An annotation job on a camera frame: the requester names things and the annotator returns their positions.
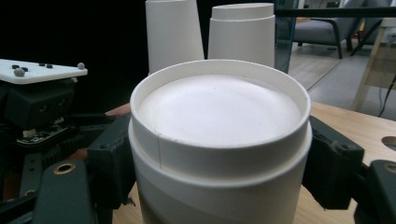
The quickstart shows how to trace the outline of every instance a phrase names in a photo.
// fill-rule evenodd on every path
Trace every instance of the wooden table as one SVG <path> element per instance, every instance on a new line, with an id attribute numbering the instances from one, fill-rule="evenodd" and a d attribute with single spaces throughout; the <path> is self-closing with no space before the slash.
<path id="1" fill-rule="evenodd" d="M 312 103 L 311 115 L 363 147 L 365 149 L 363 162 L 367 165 L 374 160 L 396 161 L 396 151 L 382 143 L 383 137 L 396 136 L 396 121 L 319 103 Z M 127 204 L 114 210 L 113 223 L 143 223 L 136 186 L 133 187 L 131 196 L 136 206 Z M 324 210 L 309 191 L 302 187 L 293 223 L 354 223 L 355 208 L 356 203 L 352 200 L 348 210 Z"/>

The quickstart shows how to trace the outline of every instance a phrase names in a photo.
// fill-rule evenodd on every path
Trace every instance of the wooden furniture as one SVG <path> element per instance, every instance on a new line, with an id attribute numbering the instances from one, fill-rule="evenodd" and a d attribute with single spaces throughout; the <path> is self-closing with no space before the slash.
<path id="1" fill-rule="evenodd" d="M 367 165 L 374 160 L 396 161 L 396 151 L 382 143 L 384 137 L 396 139 L 396 121 L 319 103 L 312 103 L 311 115 L 363 147 L 363 162 Z M 143 223 L 136 186 L 133 187 L 131 196 L 135 206 L 127 204 L 114 210 L 114 224 Z M 324 210 L 309 191 L 302 187 L 293 223 L 353 224 L 355 208 L 356 203 L 352 200 L 348 210 Z"/>
<path id="2" fill-rule="evenodd" d="M 383 41 L 386 30 L 395 27 L 395 18 L 384 18 L 381 22 L 366 70 L 353 101 L 352 109 L 355 111 L 361 108 L 368 86 L 388 89 L 394 76 L 396 76 L 396 41 L 391 45 Z"/>

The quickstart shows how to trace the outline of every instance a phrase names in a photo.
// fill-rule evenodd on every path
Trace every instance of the black metal bar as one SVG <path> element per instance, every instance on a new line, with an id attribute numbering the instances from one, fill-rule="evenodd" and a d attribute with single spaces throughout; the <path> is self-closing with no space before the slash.
<path id="1" fill-rule="evenodd" d="M 321 17 L 321 18 L 395 18 L 396 7 L 276 9 L 277 17 Z"/>

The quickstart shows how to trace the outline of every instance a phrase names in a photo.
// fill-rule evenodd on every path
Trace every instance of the black cable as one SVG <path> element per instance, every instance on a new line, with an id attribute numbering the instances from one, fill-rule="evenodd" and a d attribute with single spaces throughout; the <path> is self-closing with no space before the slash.
<path id="1" fill-rule="evenodd" d="M 382 109 L 381 109 L 381 112 L 379 112 L 378 117 L 381 117 L 382 114 L 384 113 L 385 106 L 386 106 L 386 104 L 387 104 L 387 100 L 388 100 L 390 91 L 392 90 L 393 85 L 395 84 L 395 82 L 396 82 L 396 73 L 395 73 L 395 76 L 393 77 L 392 82 L 390 83 L 390 86 L 389 86 L 388 91 L 387 91 L 387 95 L 385 96 L 384 104 L 382 105 Z"/>

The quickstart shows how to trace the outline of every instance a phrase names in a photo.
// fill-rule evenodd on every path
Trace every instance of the black backdrop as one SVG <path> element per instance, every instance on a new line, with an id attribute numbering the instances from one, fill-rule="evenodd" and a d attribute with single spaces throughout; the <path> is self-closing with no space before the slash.
<path id="1" fill-rule="evenodd" d="M 197 0 L 206 55 L 213 6 L 261 2 Z M 129 102 L 148 75 L 145 0 L 0 1 L 0 58 L 77 66 L 73 113 L 103 113 Z"/>

